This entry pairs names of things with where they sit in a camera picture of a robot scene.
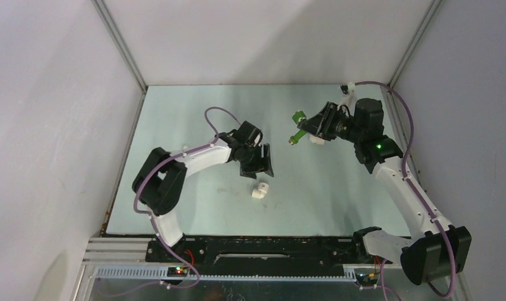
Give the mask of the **green plastic faucet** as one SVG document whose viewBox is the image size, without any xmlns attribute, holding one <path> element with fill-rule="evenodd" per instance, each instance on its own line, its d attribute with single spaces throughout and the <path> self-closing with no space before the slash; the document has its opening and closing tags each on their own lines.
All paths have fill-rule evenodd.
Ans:
<svg viewBox="0 0 506 301">
<path fill-rule="evenodd" d="M 298 129 L 298 132 L 294 135 L 292 135 L 288 142 L 290 145 L 295 145 L 295 144 L 298 144 L 298 142 L 300 141 L 300 139 L 302 139 L 303 137 L 305 137 L 308 132 L 301 129 L 300 127 L 300 124 L 304 121 L 307 120 L 307 117 L 305 115 L 305 113 L 302 111 L 302 110 L 299 110 L 299 111 L 296 111 L 293 115 L 292 115 L 292 120 L 293 122 L 295 123 L 295 125 L 297 126 L 297 129 Z"/>
</svg>

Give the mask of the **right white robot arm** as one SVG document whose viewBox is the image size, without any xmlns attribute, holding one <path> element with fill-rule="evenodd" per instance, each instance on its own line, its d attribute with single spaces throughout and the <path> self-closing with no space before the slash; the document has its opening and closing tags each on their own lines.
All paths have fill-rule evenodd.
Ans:
<svg viewBox="0 0 506 301">
<path fill-rule="evenodd" d="M 362 98 L 352 114 L 347 106 L 328 102 L 313 117 L 298 111 L 292 119 L 299 136 L 353 143 L 357 160 L 385 187 L 408 226 L 410 238 L 378 227 L 356 231 L 351 252 L 357 261 L 378 256 L 397 263 L 415 285 L 463 271 L 472 236 L 464 226 L 453 226 L 417 183 L 402 150 L 384 133 L 381 101 Z"/>
</svg>

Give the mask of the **white elbow fitting far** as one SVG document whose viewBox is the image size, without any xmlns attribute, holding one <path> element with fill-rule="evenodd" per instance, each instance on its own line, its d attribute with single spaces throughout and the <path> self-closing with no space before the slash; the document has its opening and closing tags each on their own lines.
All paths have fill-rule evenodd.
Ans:
<svg viewBox="0 0 506 301">
<path fill-rule="evenodd" d="M 311 141 L 312 143 L 317 144 L 317 145 L 324 145 L 325 144 L 325 140 L 323 140 L 319 137 L 316 137 L 316 136 L 312 136 L 312 135 L 309 136 L 309 141 Z"/>
</svg>

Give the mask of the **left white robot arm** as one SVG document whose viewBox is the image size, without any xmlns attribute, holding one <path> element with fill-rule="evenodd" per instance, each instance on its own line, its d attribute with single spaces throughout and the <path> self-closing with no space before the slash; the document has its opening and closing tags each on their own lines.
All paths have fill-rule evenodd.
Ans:
<svg viewBox="0 0 506 301">
<path fill-rule="evenodd" d="M 271 146 L 264 144 L 263 132 L 248 121 L 238 129 L 216 132 L 207 144 L 175 154 L 161 147 L 153 149 L 132 183 L 134 210 L 139 203 L 162 241 L 161 253 L 170 261 L 180 260 L 185 253 L 184 236 L 176 206 L 185 180 L 213 166 L 238 162 L 239 175 L 256 179 L 259 173 L 272 177 Z"/>
</svg>

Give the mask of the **white elbow fitting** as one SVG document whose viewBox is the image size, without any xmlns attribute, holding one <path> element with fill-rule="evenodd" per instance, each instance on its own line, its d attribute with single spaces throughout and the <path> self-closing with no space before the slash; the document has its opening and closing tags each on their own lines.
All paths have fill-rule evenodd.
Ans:
<svg viewBox="0 0 506 301">
<path fill-rule="evenodd" d="M 251 192 L 251 197 L 254 199 L 263 199 L 269 191 L 269 184 L 266 182 L 259 182 L 257 187 Z"/>
</svg>

